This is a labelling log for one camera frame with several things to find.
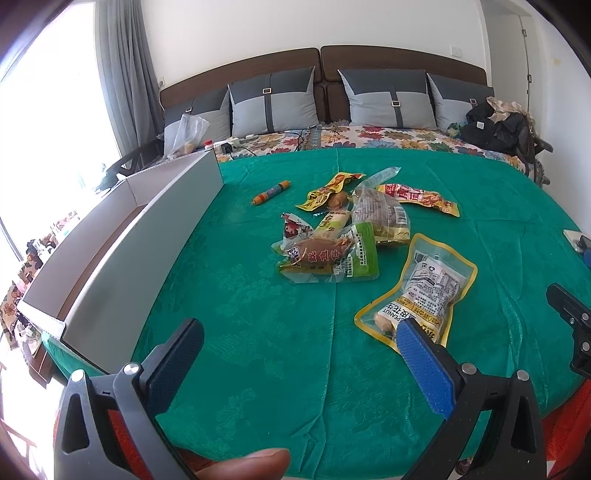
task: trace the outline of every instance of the sunlight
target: sunlight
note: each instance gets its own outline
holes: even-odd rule
[[[0,85],[0,215],[18,248],[96,202],[119,158],[96,64],[94,3],[68,7]]]

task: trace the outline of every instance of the pillow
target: pillow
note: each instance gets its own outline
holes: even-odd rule
[[[475,105],[494,97],[495,89],[477,83],[463,82],[427,73],[433,102],[435,119],[439,130],[447,130],[450,124],[465,124],[466,114]]]
[[[424,70],[339,70],[355,125],[435,130]]]
[[[164,111],[164,141],[177,135],[178,123],[184,113],[197,115],[209,122],[198,147],[206,140],[225,140],[230,137],[230,94],[227,88],[213,90],[198,97],[168,107]]]
[[[268,73],[229,85],[234,137],[318,125],[314,67]]]

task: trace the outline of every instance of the wall socket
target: wall socket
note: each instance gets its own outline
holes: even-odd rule
[[[454,47],[452,46],[452,57],[455,57],[457,59],[461,59],[463,55],[462,49],[460,47]]]

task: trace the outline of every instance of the green bedspread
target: green bedspread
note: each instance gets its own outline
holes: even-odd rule
[[[225,186],[177,258],[134,352],[141,361],[186,317],[204,348],[158,422],[174,445],[214,460],[282,446],[288,474],[376,479],[403,474],[441,423],[404,361],[353,316],[389,290],[408,248],[380,249],[374,281],[295,285],[275,271],[282,212],[338,171],[402,167],[395,181],[436,190],[461,217],[406,204],[412,233],[445,242],[478,266],[454,311],[447,347],[458,362],[510,376],[526,369],[542,414],[581,380],[569,370],[571,330],[546,303],[559,282],[591,304],[590,273],[564,239],[572,220],[510,165],[468,155],[342,149],[245,158],[221,165]],[[291,180],[262,206],[251,199]],[[484,423],[466,453],[475,451]]]

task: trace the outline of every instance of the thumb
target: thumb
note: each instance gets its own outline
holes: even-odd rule
[[[216,463],[196,475],[200,480],[280,480],[290,462],[289,450],[269,448]]]

